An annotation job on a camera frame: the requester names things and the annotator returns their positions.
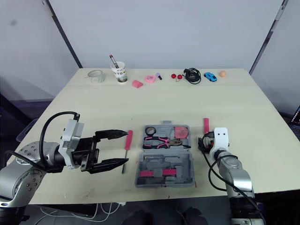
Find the gray case compartment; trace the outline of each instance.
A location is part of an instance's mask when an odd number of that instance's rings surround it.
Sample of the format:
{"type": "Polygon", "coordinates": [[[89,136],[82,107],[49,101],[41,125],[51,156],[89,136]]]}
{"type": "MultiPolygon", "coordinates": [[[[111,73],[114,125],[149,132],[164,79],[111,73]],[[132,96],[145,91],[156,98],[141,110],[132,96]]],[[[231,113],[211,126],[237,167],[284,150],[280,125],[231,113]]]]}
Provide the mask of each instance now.
{"type": "MultiPolygon", "coordinates": [[[[183,145],[190,146],[190,130],[187,125],[173,125],[170,121],[163,121],[162,125],[146,125],[154,127],[156,133],[153,136],[175,138],[175,127],[186,127],[188,136],[180,139],[183,145]]],[[[146,133],[143,133],[143,144],[158,145],[162,142],[156,140],[145,141],[146,133]]],[[[137,188],[157,187],[190,187],[195,184],[193,157],[189,148],[170,146],[168,149],[143,149],[139,156],[136,171],[135,185],[137,188]],[[176,175],[163,176],[163,169],[176,169],[176,175]],[[140,177],[140,171],[153,171],[151,177],[140,177]]]]}

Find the beige table surface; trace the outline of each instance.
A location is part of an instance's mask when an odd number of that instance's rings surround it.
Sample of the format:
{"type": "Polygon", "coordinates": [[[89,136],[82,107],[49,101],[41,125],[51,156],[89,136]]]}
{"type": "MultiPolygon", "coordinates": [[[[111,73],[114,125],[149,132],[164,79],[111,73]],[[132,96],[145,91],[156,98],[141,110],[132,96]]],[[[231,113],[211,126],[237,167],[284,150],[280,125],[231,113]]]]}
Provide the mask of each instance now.
{"type": "MultiPolygon", "coordinates": [[[[84,123],[82,137],[91,137],[97,130],[133,130],[129,161],[125,174],[122,167],[97,174],[64,168],[62,173],[47,174],[31,204],[129,202],[167,198],[225,195],[208,181],[208,166],[197,149],[197,137],[203,135],[203,118],[210,119],[210,128],[226,127],[229,131],[230,152],[239,157],[252,179],[256,193],[300,188],[300,142],[280,117],[274,106],[244,69],[226,69],[228,76],[220,78],[219,69],[210,71],[217,82],[202,77],[199,85],[186,80],[175,82],[172,73],[179,69],[128,69],[128,81],[117,83],[110,69],[104,83],[90,83],[91,68],[79,69],[66,87],[51,102],[35,126],[19,145],[39,140],[46,120],[61,111],[80,113],[84,123]],[[160,72],[163,80],[143,82],[146,75],[160,72]],[[144,86],[131,86],[134,79],[144,86]],[[136,188],[134,185],[137,159],[142,153],[143,128],[147,124],[173,124],[190,127],[196,186],[136,188]]],[[[71,116],[55,119],[49,126],[45,141],[60,142],[63,128],[71,116]]],[[[99,160],[122,158],[125,137],[102,140],[99,160]]],[[[217,186],[225,187],[213,178],[217,186]]]]}

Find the pliers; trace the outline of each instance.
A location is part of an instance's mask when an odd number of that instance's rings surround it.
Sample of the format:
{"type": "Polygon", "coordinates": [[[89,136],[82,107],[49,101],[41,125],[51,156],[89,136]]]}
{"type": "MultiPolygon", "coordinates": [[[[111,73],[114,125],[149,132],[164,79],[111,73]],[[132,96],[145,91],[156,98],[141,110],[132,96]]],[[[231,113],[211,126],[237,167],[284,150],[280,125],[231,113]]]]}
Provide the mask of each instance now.
{"type": "Polygon", "coordinates": [[[169,139],[167,137],[145,137],[145,141],[151,141],[151,140],[157,140],[157,141],[162,141],[164,143],[159,144],[159,145],[150,145],[150,144],[144,144],[142,147],[143,149],[167,149],[170,146],[179,146],[182,145],[182,141],[177,140],[177,139],[169,139]]]}

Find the orange ball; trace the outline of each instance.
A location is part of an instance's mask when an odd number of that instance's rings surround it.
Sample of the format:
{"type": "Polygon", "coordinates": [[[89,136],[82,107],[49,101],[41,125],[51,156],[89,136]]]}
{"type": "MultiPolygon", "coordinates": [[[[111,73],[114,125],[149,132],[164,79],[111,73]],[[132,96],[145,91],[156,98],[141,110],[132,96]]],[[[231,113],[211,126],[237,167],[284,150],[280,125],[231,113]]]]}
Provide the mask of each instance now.
{"type": "Polygon", "coordinates": [[[219,75],[220,75],[220,77],[226,77],[227,76],[227,73],[226,73],[226,71],[221,71],[220,73],[219,73],[219,75]]]}

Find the white backdrop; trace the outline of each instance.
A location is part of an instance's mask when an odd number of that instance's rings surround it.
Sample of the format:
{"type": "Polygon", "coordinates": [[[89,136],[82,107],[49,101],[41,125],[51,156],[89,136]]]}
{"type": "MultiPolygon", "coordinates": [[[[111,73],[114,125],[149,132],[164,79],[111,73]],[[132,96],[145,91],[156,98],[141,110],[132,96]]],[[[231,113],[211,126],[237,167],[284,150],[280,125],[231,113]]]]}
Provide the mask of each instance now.
{"type": "Polygon", "coordinates": [[[300,105],[300,1],[289,0],[252,77],[277,110],[300,105]]]}
{"type": "Polygon", "coordinates": [[[0,91],[9,100],[54,98],[78,69],[40,0],[0,1],[0,91]]]}
{"type": "Polygon", "coordinates": [[[50,0],[83,67],[250,70],[282,0],[50,0]]]}

